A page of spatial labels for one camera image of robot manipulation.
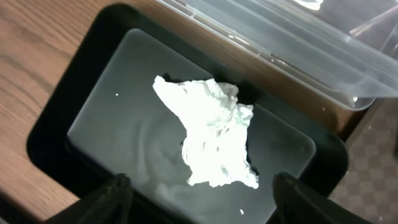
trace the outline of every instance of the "black tray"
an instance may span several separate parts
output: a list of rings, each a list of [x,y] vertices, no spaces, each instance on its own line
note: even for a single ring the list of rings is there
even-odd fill
[[[35,124],[27,142],[32,162],[79,197],[99,187],[106,176],[98,175],[84,162],[66,151],[65,138],[70,126],[91,93],[97,80],[126,32],[139,28],[174,51],[199,65],[215,77],[228,74],[229,82],[252,84],[236,72],[214,61],[183,40],[158,26],[133,8],[116,4],[102,10],[70,66]],[[328,196],[348,168],[348,155],[343,142],[311,119],[267,93],[253,91],[257,102],[280,119],[311,137],[317,154],[300,180]]]

